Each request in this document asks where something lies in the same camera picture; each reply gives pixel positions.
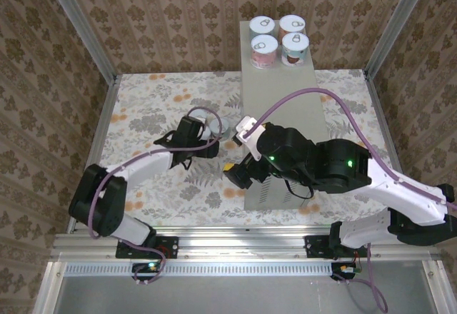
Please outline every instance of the gray platform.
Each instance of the gray platform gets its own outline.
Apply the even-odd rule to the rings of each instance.
[[[249,41],[249,22],[240,23],[241,71],[243,86],[241,100],[243,115],[259,118],[275,102],[302,88],[317,87],[311,52],[308,50],[304,66],[284,66],[278,59],[272,69],[261,70],[251,64],[251,42]],[[306,94],[290,100],[274,112],[268,120],[276,125],[297,128],[312,141],[329,139],[326,121],[323,116],[321,98],[318,94]],[[293,186],[293,191],[307,196],[308,189]],[[307,201],[292,196],[283,180],[271,178],[263,184],[254,182],[245,196],[245,210],[297,209],[306,206]]]

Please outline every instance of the cable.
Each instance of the cable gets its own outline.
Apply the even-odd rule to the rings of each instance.
[[[96,189],[95,194],[94,194],[94,198],[92,199],[91,207],[90,207],[90,210],[89,210],[89,217],[87,218],[87,226],[89,227],[89,235],[91,236],[92,239],[99,239],[101,237],[100,235],[96,235],[95,234],[95,232],[94,232],[94,222],[93,222],[94,221],[95,207],[96,207],[96,204],[97,204],[97,202],[99,200],[100,192],[104,189],[104,186],[105,186],[106,182],[108,182],[108,180],[115,173],[123,170],[127,166],[130,166],[132,163],[135,163],[135,162],[139,161],[140,159],[145,158],[147,156],[152,156],[155,153],[204,150],[205,148],[208,148],[208,147],[214,145],[222,137],[222,120],[221,120],[221,117],[215,111],[213,111],[212,109],[204,107],[204,106],[193,107],[186,115],[188,116],[192,111],[195,111],[196,109],[203,109],[205,111],[208,111],[209,113],[212,113],[216,117],[217,121],[219,122],[219,133],[218,133],[217,137],[215,139],[213,139],[212,141],[209,141],[207,144],[205,144],[203,146],[197,146],[195,148],[159,148],[157,150],[152,150],[152,151],[148,151],[148,152],[145,152],[145,153],[141,153],[141,154],[133,157],[132,159],[128,160],[127,162],[122,163],[120,166],[118,166],[114,170],[110,171],[103,178],[103,180],[101,180],[101,182],[99,184],[99,187]],[[122,243],[124,243],[124,244],[126,244],[126,245],[128,245],[131,248],[134,248],[136,250],[154,252],[154,253],[158,254],[159,256],[161,256],[161,267],[160,267],[159,271],[157,272],[157,274],[151,280],[149,280],[148,282],[146,282],[144,284],[149,284],[151,282],[154,282],[157,279],[157,276],[159,276],[160,273],[162,272],[162,270],[165,268],[165,264],[166,264],[165,255],[161,251],[156,250],[155,248],[145,248],[143,246],[135,245],[135,244],[131,243],[130,241],[127,241],[127,240],[124,240],[124,239],[120,239],[118,237],[115,237],[115,238],[121,240]]]
[[[333,276],[339,278],[342,281],[346,281],[346,284],[349,283],[362,283],[364,285],[367,285],[368,287],[371,288],[371,292],[373,293],[374,300],[376,301],[376,305],[378,306],[379,310],[382,313],[387,313],[388,312],[388,306],[387,306],[387,301],[386,298],[384,297],[383,293],[374,285],[374,278],[373,278],[373,266],[371,265],[371,244],[368,244],[367,248],[367,264],[368,264],[368,279],[369,280],[361,280],[359,278],[353,278],[352,280],[346,280],[345,278],[341,277],[340,275],[334,273]]]
[[[303,200],[300,207],[305,203],[306,200],[309,200],[310,198],[312,198],[314,196],[314,189],[312,189],[312,187],[308,187],[310,196],[305,197],[305,196],[300,196],[300,195],[295,194],[292,191],[291,184],[286,179],[284,179],[284,182],[286,183],[287,190],[290,194],[292,194],[293,196],[296,196],[297,198],[301,198]]]
[[[348,106],[344,103],[344,101],[337,96],[334,92],[329,91],[328,89],[321,89],[321,88],[305,88],[305,89],[300,89],[298,91],[294,91],[293,93],[290,93],[287,96],[284,96],[281,100],[276,102],[272,107],[270,107],[267,112],[265,112],[259,120],[252,126],[252,128],[246,132],[246,134],[243,136],[243,138],[248,138],[276,109],[278,109],[280,106],[282,106],[285,102],[303,94],[308,94],[308,93],[322,93],[331,96],[343,109],[344,113],[348,117],[349,121],[351,122],[354,131],[357,133],[357,136],[363,141],[365,144],[366,148],[370,151],[371,155],[373,156],[374,160],[379,164],[379,166],[384,170],[384,172],[389,175],[395,182],[398,182],[400,185],[403,187],[409,189],[410,191],[413,191],[414,193],[417,193],[419,195],[425,196],[426,198],[429,198],[437,203],[441,203],[441,199],[438,196],[434,196],[426,191],[423,191],[420,188],[417,188],[416,186],[413,186],[412,184],[405,182],[401,180],[399,176],[397,176],[382,160],[382,158],[379,156],[379,154],[376,152],[375,148],[370,144],[368,139],[363,135],[361,129],[358,127],[356,120],[353,118],[351,115],[351,111],[349,110]],[[457,211],[457,205],[454,205],[453,203],[449,203],[446,201],[446,206],[450,209],[453,209]]]

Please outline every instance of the patterned wall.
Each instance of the patterned wall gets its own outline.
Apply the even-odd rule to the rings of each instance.
[[[419,0],[374,81],[403,170],[457,196],[457,0]],[[440,248],[457,293],[457,240]]]
[[[240,70],[239,21],[299,14],[318,69],[365,67],[398,0],[77,0],[119,74]]]
[[[0,313],[28,313],[106,83],[57,0],[0,0]]]

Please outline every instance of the pull tab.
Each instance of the pull tab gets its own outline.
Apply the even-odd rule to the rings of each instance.
[[[304,26],[305,23],[302,23],[301,21],[292,21],[292,26],[293,27],[299,27],[299,26]]]
[[[265,43],[260,42],[254,45],[254,50],[263,49],[264,47],[266,47]]]
[[[262,26],[267,26],[268,24],[270,24],[270,19],[264,19],[260,22],[260,25]]]

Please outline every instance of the floral wallpaper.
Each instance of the floral wallpaper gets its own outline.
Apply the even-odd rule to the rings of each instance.
[[[118,74],[237,71],[239,22],[298,14],[317,69],[362,69],[398,0],[77,0]]]
[[[107,85],[57,0],[0,18],[0,313],[31,313]]]
[[[457,195],[457,0],[419,0],[374,81],[403,171]],[[442,253],[457,290],[456,239]]]
[[[319,87],[346,102],[361,130],[390,163],[361,70],[320,70],[316,78]],[[241,120],[240,91],[239,71],[123,75],[101,164],[117,164],[147,151],[194,106],[217,111],[233,130]],[[329,136],[363,144],[338,104],[330,96],[322,96],[321,102]],[[189,171],[177,166],[137,185],[127,194],[126,211],[153,226],[219,226],[330,224],[383,209],[365,196],[317,193],[299,210],[245,211],[244,191],[222,174],[225,163],[242,159],[242,148],[231,140],[222,141],[217,157],[195,158]]]

